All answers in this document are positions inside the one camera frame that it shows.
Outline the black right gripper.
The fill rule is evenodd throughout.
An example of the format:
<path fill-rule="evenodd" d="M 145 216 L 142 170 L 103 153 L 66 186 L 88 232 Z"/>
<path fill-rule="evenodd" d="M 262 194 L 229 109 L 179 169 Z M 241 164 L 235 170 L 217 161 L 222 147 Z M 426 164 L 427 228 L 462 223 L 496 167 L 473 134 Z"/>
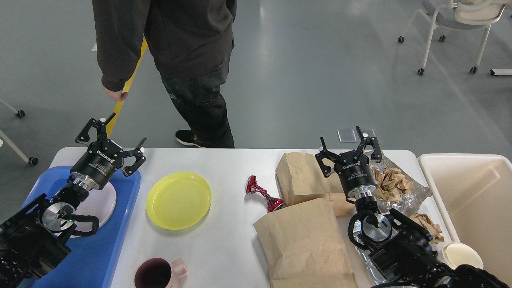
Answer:
<path fill-rule="evenodd" d="M 378 183 L 370 167 L 370 159 L 373 162 L 382 162 L 382 150 L 379 147 L 376 136 L 364 136 L 360 126 L 356 126 L 360 137 L 360 144 L 356 150 L 336 154 L 327 149 L 325 140 L 320 137 L 322 147 L 315 159 L 325 178 L 336 173 L 340 179 L 344 194 L 347 198 L 362 198 L 371 196 L 375 192 Z M 364 155 L 366 146 L 371 146 L 371 157 Z M 324 159 L 330 160 L 334 166 L 328 166 Z"/>

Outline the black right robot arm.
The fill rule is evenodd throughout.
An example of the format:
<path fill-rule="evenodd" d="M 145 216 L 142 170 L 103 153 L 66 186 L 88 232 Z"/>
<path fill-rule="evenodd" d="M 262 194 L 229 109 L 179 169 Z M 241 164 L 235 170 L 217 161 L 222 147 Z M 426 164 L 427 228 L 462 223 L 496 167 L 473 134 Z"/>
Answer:
<path fill-rule="evenodd" d="M 469 264 L 450 268 L 430 246 L 433 237 L 427 229 L 394 208 L 386 213 L 379 210 L 378 183 L 370 162 L 381 162 L 382 150 L 376 137 L 365 136 L 359 126 L 356 130 L 360 143 L 355 150 L 336 154 L 321 138 L 315 159 L 324 177 L 338 175 L 346 201 L 355 206 L 348 237 L 357 248 L 369 252 L 370 261 L 386 279 L 378 286 L 506 288 L 506 283 L 481 268 Z"/>

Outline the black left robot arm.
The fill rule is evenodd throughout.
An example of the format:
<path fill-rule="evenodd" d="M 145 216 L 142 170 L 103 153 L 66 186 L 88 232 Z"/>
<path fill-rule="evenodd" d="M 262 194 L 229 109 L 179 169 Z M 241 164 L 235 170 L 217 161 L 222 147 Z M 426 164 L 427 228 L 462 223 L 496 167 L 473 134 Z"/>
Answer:
<path fill-rule="evenodd" d="M 125 150 L 108 138 L 107 125 L 114 119 L 91 118 L 75 138 L 87 150 L 70 169 L 70 176 L 51 199 L 41 194 L 1 224 L 1 286 L 16 288 L 31 277 L 42 278 L 70 253 L 71 236 L 89 237 L 100 227 L 96 216 L 80 215 L 78 207 L 91 190 L 101 190 L 114 173 L 133 175 L 145 162 L 142 138 L 133 150 Z"/>

